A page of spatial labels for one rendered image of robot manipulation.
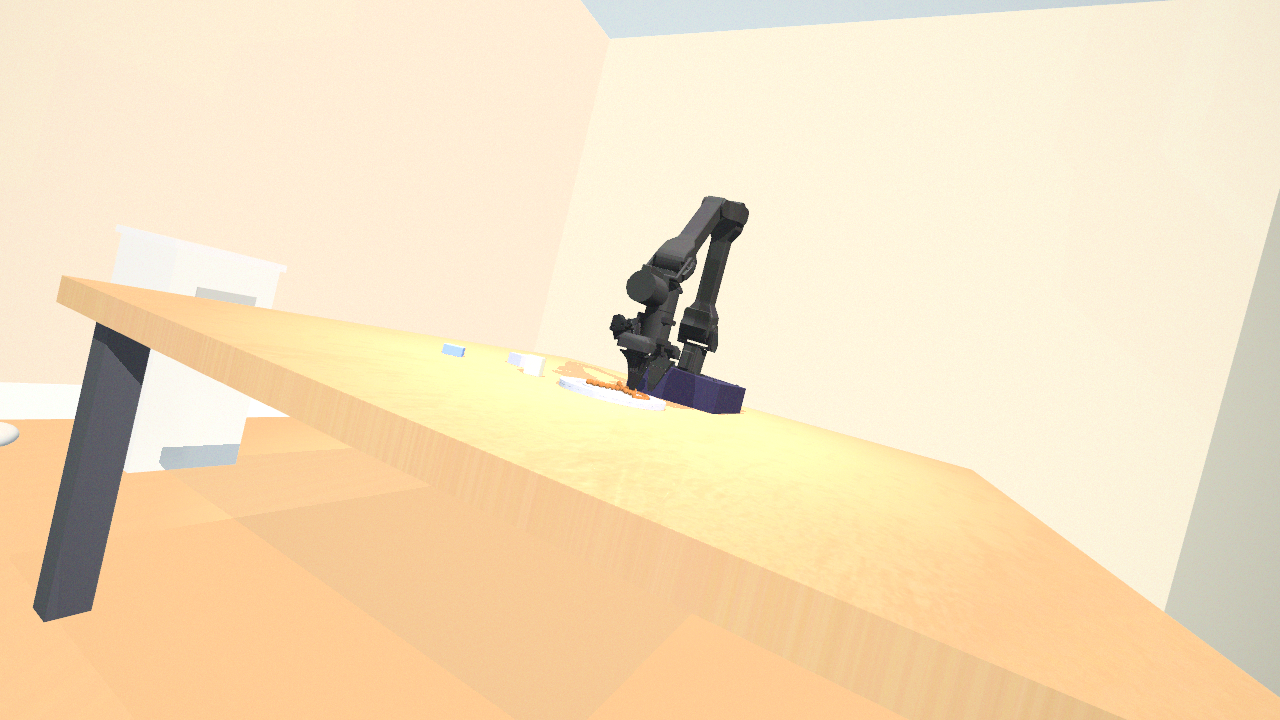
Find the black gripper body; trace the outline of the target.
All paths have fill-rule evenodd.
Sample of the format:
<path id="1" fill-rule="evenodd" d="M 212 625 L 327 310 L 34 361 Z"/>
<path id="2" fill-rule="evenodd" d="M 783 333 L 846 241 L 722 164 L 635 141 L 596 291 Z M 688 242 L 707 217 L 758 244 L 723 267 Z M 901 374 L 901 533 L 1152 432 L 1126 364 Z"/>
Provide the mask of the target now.
<path id="1" fill-rule="evenodd" d="M 623 332 L 620 334 L 617 345 L 625 347 L 627 351 L 635 354 L 649 354 L 655 357 L 663 357 L 669 360 L 669 357 L 678 360 L 680 348 L 678 346 L 671 345 L 669 331 L 672 325 L 676 325 L 675 315 L 671 313 L 664 313 L 657 309 L 646 307 L 645 313 L 640 313 L 643 318 L 643 325 L 640 334 L 632 334 Z"/>

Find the white round board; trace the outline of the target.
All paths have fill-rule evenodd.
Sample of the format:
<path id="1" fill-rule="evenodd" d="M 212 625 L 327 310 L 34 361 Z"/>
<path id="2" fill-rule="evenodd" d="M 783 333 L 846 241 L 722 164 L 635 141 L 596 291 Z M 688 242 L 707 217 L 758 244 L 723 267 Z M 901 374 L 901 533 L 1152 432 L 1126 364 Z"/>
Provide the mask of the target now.
<path id="1" fill-rule="evenodd" d="M 666 402 L 660 398 L 649 396 L 649 400 L 632 398 L 630 395 L 625 395 L 621 391 L 605 389 L 605 387 L 588 384 L 586 379 L 573 378 L 573 377 L 561 377 L 559 386 L 564 389 L 573 391 L 579 395 L 585 395 L 593 398 L 599 398 L 611 404 L 620 404 L 628 407 L 640 407 L 654 411 L 663 411 L 666 409 Z"/>

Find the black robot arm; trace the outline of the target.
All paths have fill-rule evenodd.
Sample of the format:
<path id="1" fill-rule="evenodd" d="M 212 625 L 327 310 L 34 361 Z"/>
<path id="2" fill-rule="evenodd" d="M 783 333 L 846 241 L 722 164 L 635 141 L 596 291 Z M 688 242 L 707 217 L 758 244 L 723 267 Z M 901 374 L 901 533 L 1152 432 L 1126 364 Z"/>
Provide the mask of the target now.
<path id="1" fill-rule="evenodd" d="M 685 307 L 684 318 L 678 325 L 677 341 L 684 343 L 684 348 L 678 365 L 673 366 L 680 370 L 704 375 L 701 366 L 707 351 L 716 354 L 719 322 L 716 301 L 731 243 L 742 233 L 748 217 L 749 209 L 745 202 L 705 196 L 701 200 L 701 206 L 684 231 L 677 237 L 667 240 L 650 260 L 643 264 L 641 270 L 630 275 L 626 283 L 628 297 L 637 304 L 675 315 L 678 295 L 684 293 L 680 283 L 687 281 L 695 272 L 696 254 L 710 234 L 710 245 L 696 299 L 689 307 Z M 621 314 L 613 315 L 609 329 L 613 331 L 614 340 L 618 340 L 623 332 L 640 334 L 641 325 L 643 318 L 637 311 L 636 318 L 627 318 L 627 320 Z M 687 340 L 708 345 L 708 347 L 691 343 Z"/>

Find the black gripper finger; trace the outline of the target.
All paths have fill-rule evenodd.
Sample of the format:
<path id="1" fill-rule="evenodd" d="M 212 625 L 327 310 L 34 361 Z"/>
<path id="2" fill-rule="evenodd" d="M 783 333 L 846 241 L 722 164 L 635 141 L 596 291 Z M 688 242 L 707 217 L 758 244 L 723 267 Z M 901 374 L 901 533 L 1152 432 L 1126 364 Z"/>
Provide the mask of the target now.
<path id="1" fill-rule="evenodd" d="M 625 348 L 620 348 L 620 352 L 622 352 L 627 359 L 628 389 L 636 389 L 639 382 L 643 379 L 643 375 L 645 374 L 646 368 L 650 365 L 653 357 L 644 354 L 635 354 Z"/>
<path id="2" fill-rule="evenodd" d="M 655 357 L 655 356 L 652 357 L 653 360 L 649 365 L 648 382 L 646 382 L 648 391 L 653 391 L 660 382 L 660 379 L 666 375 L 666 373 L 669 370 L 669 368 L 673 366 L 675 364 L 675 361 L 663 357 Z"/>

